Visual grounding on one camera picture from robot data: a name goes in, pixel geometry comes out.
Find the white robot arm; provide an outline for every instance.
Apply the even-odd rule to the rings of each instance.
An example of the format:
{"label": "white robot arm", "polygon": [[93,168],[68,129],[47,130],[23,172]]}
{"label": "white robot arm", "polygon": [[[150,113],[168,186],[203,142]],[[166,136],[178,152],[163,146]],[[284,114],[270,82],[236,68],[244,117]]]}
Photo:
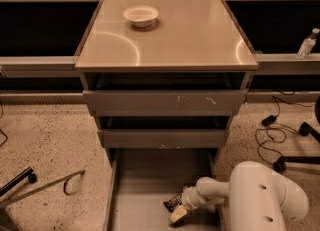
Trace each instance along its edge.
{"label": "white robot arm", "polygon": [[232,231],[285,231],[284,220],[302,220],[309,210],[305,192],[295,182],[267,168],[246,161],[231,173],[230,182],[204,177],[185,188],[182,205],[170,220],[175,223],[197,208],[208,208],[229,198]]}

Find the power adapter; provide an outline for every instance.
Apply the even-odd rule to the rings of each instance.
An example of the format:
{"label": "power adapter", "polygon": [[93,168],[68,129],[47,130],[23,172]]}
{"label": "power adapter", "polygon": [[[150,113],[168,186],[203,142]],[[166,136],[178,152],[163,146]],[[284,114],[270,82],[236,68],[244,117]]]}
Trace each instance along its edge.
{"label": "power adapter", "polygon": [[263,126],[268,127],[271,124],[273,124],[276,120],[277,120],[277,117],[275,117],[274,115],[270,115],[267,118],[263,119],[261,123]]}

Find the white bowl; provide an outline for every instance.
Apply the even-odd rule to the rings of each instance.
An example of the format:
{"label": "white bowl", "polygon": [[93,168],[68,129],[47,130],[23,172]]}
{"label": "white bowl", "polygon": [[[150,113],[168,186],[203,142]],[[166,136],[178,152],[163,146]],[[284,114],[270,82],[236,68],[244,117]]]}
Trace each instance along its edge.
{"label": "white bowl", "polygon": [[158,10],[150,6],[134,6],[123,12],[123,16],[135,27],[150,26],[158,15]]}

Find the bottle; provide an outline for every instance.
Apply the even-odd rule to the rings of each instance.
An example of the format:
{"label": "bottle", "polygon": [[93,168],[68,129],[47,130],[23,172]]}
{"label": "bottle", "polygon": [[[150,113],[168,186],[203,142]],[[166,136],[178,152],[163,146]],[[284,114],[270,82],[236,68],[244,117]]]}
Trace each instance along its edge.
{"label": "bottle", "polygon": [[312,51],[313,47],[316,45],[317,42],[317,35],[320,32],[318,28],[314,28],[312,33],[304,39],[299,52],[297,53],[298,59],[304,59],[305,56],[309,55]]}

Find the speckled floor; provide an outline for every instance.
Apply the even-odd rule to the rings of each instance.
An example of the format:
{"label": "speckled floor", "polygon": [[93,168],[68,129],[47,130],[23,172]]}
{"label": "speckled floor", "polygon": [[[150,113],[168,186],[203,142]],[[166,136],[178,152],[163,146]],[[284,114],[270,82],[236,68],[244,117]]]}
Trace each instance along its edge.
{"label": "speckled floor", "polygon": [[[254,134],[257,128],[262,128],[261,120],[277,111],[274,103],[242,105],[232,123],[227,145],[221,150],[215,166],[218,180],[228,180],[234,166],[241,161],[262,162],[257,154]],[[297,130],[304,121],[319,130],[313,107],[281,104],[277,122]],[[7,206],[5,212],[17,230],[103,230],[111,167],[100,146],[94,120],[86,105],[3,104],[0,129],[9,138],[0,148],[0,187],[29,166],[39,179],[35,184],[18,185],[1,197],[0,202],[7,196],[23,194],[75,171],[86,171],[82,177],[72,179],[69,186],[75,192],[72,196],[66,196],[63,185],[58,184]],[[259,138],[263,140],[267,136],[260,133]],[[288,133],[284,143],[270,144],[270,147],[285,155],[320,156],[319,143],[311,136]],[[274,152],[262,153],[269,161],[278,158]],[[310,210],[304,221],[287,223],[287,230],[319,230],[320,168],[315,165],[288,164],[284,175],[297,182],[306,191],[310,201]],[[225,231],[230,230],[228,210],[226,201],[222,208]]]}

